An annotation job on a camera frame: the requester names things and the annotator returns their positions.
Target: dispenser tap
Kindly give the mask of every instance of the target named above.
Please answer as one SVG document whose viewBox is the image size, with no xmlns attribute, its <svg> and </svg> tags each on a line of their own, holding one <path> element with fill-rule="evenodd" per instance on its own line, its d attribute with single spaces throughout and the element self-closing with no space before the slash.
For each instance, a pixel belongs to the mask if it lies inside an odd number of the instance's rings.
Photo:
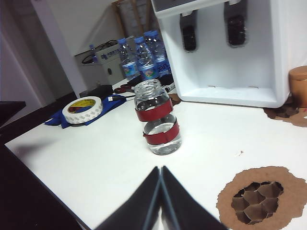
<svg viewBox="0 0 307 230">
<path fill-rule="evenodd" d="M 196 50 L 196 16 L 197 10 L 180 14 L 180 29 L 183 40 L 183 47 L 186 51 Z"/>
<path fill-rule="evenodd" d="M 227 43 L 232 48 L 242 47 L 247 42 L 247 5 L 248 0 L 230 0 L 224 4 Z"/>
</svg>

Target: dark floor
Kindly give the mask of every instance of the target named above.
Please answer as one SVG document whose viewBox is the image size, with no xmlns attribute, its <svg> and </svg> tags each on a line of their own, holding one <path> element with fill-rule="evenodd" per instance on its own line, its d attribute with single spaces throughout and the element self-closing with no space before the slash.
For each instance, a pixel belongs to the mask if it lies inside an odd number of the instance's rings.
<svg viewBox="0 0 307 230">
<path fill-rule="evenodd" d="M 80 230 L 74 217 L 12 154 L 4 143 L 46 121 L 76 99 L 68 94 L 55 103 L 0 128 L 0 229 Z"/>
</svg>

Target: jar mouth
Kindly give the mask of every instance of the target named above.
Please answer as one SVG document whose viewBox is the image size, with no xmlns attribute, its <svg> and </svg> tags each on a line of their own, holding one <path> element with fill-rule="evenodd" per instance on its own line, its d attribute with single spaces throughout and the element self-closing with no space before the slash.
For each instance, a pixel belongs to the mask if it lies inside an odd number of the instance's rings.
<svg viewBox="0 0 307 230">
<path fill-rule="evenodd" d="M 134 92 L 137 95 L 148 95 L 161 88 L 161 83 L 158 79 L 142 81 L 134 87 Z"/>
</svg>

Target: blue bottle cap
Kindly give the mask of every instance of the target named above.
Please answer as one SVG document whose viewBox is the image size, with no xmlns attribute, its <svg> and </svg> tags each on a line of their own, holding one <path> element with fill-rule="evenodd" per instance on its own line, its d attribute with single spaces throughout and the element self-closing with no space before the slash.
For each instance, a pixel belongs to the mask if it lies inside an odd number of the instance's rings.
<svg viewBox="0 0 307 230">
<path fill-rule="evenodd" d="M 144 41 L 144 37 L 136 37 L 135 39 L 134 39 L 134 42 L 135 43 L 141 43 L 141 42 L 143 42 Z"/>
<path fill-rule="evenodd" d="M 126 44 L 126 39 L 125 39 L 125 38 L 119 39 L 119 40 L 117 40 L 117 41 L 118 41 L 118 43 L 121 44 L 121 45 Z"/>
<path fill-rule="evenodd" d="M 151 32 L 152 32 L 152 30 L 149 30 L 149 31 L 144 32 L 144 36 L 145 36 L 145 37 L 149 37 Z"/>
<path fill-rule="evenodd" d="M 157 30 L 151 31 L 150 36 L 151 36 L 151 37 L 158 36 L 158 31 L 157 31 Z"/>
</svg>

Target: brown cup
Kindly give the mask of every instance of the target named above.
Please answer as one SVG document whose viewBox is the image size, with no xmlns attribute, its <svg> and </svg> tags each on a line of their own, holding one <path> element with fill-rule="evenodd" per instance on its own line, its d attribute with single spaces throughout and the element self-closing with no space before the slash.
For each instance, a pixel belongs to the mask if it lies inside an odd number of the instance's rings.
<svg viewBox="0 0 307 230">
<path fill-rule="evenodd" d="M 289 72 L 290 91 L 297 107 L 307 107 L 307 66 L 300 66 Z"/>
</svg>

